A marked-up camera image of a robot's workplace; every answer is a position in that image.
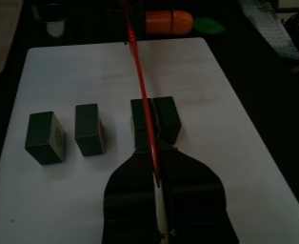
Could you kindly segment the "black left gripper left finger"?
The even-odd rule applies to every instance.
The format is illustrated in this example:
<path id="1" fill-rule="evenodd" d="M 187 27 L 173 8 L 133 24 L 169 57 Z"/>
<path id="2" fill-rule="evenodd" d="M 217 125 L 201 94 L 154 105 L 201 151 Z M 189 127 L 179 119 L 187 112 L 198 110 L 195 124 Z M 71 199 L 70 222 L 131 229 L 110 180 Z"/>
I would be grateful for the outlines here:
<path id="1" fill-rule="evenodd" d="M 150 156 L 133 153 L 103 190 L 101 244 L 159 244 Z"/>

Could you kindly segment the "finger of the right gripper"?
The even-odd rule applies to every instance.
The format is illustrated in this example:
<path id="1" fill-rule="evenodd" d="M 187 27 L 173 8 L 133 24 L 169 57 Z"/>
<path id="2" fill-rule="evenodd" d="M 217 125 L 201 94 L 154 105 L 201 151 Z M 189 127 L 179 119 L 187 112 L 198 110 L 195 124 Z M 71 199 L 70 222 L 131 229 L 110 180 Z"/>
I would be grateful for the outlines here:
<path id="1" fill-rule="evenodd" d="M 35 20 L 43 24 L 47 35 L 59 38 L 67 19 L 67 7 L 62 0 L 33 0 L 31 11 Z"/>

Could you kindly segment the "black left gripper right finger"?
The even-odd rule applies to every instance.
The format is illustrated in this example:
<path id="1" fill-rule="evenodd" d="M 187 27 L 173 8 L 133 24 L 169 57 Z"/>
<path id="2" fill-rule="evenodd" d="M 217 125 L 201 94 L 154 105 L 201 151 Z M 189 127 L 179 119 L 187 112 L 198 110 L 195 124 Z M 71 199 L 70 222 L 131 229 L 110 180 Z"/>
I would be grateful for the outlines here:
<path id="1" fill-rule="evenodd" d="M 157 152 L 170 244 L 238 244 L 219 177 L 167 143 Z"/>

